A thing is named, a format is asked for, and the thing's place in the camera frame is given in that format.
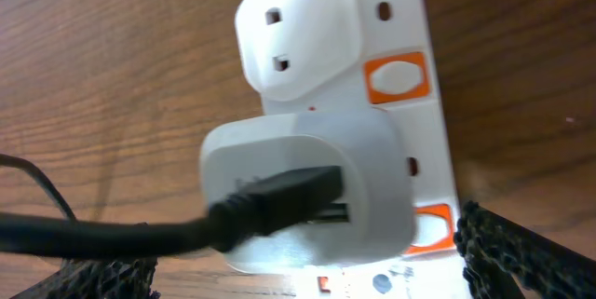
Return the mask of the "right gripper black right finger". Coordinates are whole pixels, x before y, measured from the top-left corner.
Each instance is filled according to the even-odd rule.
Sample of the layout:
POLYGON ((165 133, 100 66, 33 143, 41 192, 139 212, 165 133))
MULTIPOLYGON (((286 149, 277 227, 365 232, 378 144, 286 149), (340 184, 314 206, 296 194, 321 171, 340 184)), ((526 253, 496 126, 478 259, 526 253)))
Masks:
POLYGON ((522 298, 522 289, 542 298, 595 298, 593 260, 477 202, 463 206, 454 244, 474 299, 522 298))

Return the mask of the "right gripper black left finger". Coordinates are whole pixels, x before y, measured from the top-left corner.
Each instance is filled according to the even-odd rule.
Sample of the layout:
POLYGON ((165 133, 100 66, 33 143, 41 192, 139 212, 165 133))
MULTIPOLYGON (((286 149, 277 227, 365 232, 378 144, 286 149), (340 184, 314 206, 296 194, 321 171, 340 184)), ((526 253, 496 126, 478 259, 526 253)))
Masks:
POLYGON ((152 289, 156 258, 65 260, 54 274, 11 299, 159 299, 152 289))

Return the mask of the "white power strip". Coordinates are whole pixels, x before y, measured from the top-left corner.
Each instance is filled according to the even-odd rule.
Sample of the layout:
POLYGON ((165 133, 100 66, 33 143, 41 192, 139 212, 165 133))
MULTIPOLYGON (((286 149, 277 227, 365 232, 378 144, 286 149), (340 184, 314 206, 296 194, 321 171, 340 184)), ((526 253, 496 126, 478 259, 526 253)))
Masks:
POLYGON ((244 75, 268 115, 371 106, 406 150, 416 235, 400 257, 318 270, 301 298, 467 298, 460 216, 424 0, 241 0, 244 75))

